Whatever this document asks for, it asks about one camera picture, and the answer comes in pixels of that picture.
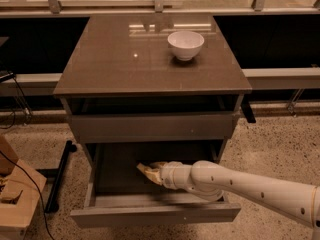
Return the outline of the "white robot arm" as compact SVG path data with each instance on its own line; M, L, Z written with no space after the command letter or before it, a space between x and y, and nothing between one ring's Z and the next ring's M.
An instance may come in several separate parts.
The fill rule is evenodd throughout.
M193 165L181 162L139 163L137 169L150 181L167 189L182 189L207 201L217 201L224 191L313 229L312 240L320 240L320 188L231 170L209 161Z

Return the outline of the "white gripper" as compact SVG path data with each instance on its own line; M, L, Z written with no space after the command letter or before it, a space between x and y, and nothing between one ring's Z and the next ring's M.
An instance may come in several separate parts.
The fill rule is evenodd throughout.
M191 165L181 162L153 162L150 165L139 163L137 169L150 181L173 190L194 190L191 178Z

